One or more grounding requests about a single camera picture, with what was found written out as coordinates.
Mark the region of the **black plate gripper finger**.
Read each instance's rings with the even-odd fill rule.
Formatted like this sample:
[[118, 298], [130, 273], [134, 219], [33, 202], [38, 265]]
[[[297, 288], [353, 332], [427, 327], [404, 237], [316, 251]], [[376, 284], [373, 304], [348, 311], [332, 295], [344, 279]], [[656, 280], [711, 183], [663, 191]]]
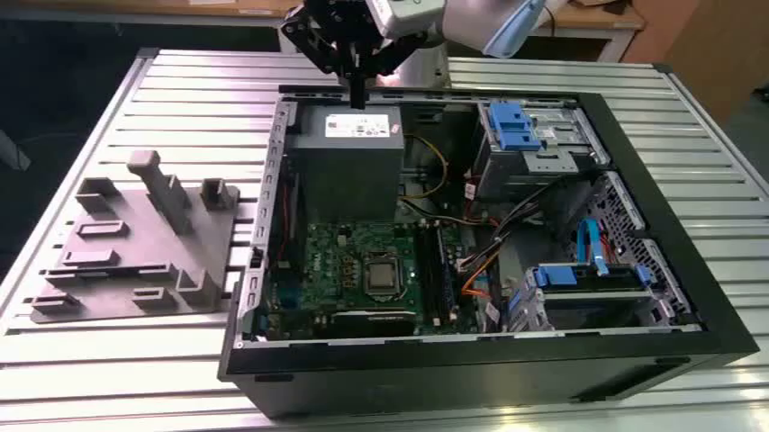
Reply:
[[349, 106], [356, 109], [355, 44], [337, 40], [312, 20], [305, 8], [293, 8], [285, 15], [280, 33], [324, 74], [335, 74], [349, 92]]

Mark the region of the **black bar gripper finger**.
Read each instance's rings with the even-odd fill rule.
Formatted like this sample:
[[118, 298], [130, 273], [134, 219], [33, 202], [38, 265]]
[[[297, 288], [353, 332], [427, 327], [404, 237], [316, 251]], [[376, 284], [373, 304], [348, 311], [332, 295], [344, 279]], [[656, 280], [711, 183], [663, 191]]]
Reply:
[[356, 64], [356, 109], [363, 110], [367, 103], [368, 81], [376, 76], [388, 76], [415, 51], [415, 39], [397, 39], [388, 45], [373, 47], [371, 43], [360, 45]]

